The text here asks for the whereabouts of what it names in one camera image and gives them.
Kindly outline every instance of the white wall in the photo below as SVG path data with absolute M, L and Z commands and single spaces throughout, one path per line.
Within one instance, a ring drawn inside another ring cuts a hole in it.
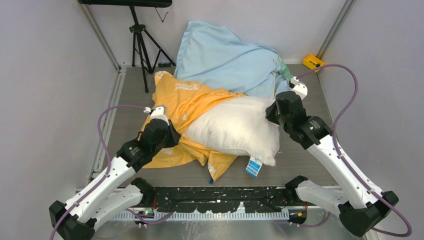
M 340 142 L 374 182 L 399 196 L 414 240 L 424 236 L 423 9 L 422 0 L 357 1 L 323 58 L 357 74 L 359 93 L 340 120 Z M 341 69 L 319 76 L 335 117 L 349 101 L 353 81 Z M 379 226 L 406 231 L 395 213 Z
M 300 63 L 307 54 L 317 54 L 344 0 L 174 0 L 158 8 L 136 7 L 138 21 L 146 24 L 161 47 L 175 61 L 181 38 L 190 20 L 230 28 L 246 44 L 273 47 L 286 63 Z M 127 6 L 91 5 L 90 9 L 119 64 L 132 60 L 134 24 Z M 157 48 L 146 43 L 154 62 Z
M 85 186 L 116 71 L 75 0 L 0 8 L 0 238 L 48 239 Z

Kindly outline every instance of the yellow box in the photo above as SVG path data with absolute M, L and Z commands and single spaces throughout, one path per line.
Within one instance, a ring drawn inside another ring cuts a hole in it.
M 310 69 L 318 68 L 319 66 L 322 66 L 326 64 L 325 62 L 319 60 L 316 56 L 309 54 L 303 59 L 303 65 Z

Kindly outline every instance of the black tripod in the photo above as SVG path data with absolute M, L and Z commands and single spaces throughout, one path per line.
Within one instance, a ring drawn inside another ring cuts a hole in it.
M 146 25 L 139 24 L 139 21 L 137 20 L 136 11 L 133 6 L 130 6 L 129 9 L 131 10 L 132 19 L 134 19 L 134 25 L 129 27 L 129 31 L 132 33 L 132 66 L 134 67 L 134 60 L 136 56 L 136 52 L 140 56 L 141 61 L 141 68 L 143 71 L 143 79 L 144 79 L 144 91 L 146 93 L 149 92 L 149 88 L 147 86 L 147 80 L 146 80 L 146 71 L 149 74 L 153 74 L 153 71 L 155 70 L 155 66 L 158 63 L 159 55 L 163 53 L 165 57 L 169 60 L 169 62 L 175 66 L 175 63 L 171 60 L 171 58 L 165 53 L 165 51 L 159 46 L 159 44 L 155 41 L 155 39 L 150 35 L 150 33 L 146 30 Z M 149 56 L 147 55 L 145 42 L 143 40 L 142 32 L 145 32 L 146 35 L 152 40 L 152 42 L 156 45 L 157 48 L 159 48 L 159 51 L 157 52 L 156 60 L 154 61 L 153 67 L 150 64 Z

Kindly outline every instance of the orange fabric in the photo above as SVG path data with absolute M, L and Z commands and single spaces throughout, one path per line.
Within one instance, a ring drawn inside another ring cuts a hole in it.
M 185 136 L 190 124 L 215 105 L 231 98 L 244 96 L 226 89 L 212 89 L 196 81 L 181 81 L 169 72 L 160 71 L 154 75 L 156 91 L 153 94 L 155 106 L 166 106 L 166 116 L 172 121 L 181 139 L 175 147 L 162 149 L 144 168 L 168 168 L 198 160 L 202 166 L 209 160 L 208 168 L 216 181 L 230 167 L 237 156 L 211 150 L 195 143 Z M 150 122 L 146 119 L 141 130 Z

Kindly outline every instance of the white tag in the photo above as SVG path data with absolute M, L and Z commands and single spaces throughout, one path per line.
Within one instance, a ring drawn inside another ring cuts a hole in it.
M 257 178 L 259 170 L 261 170 L 261 167 L 262 167 L 262 162 L 259 161 L 259 159 L 257 159 L 256 157 L 251 156 L 249 159 L 249 164 L 246 167 L 246 173 Z

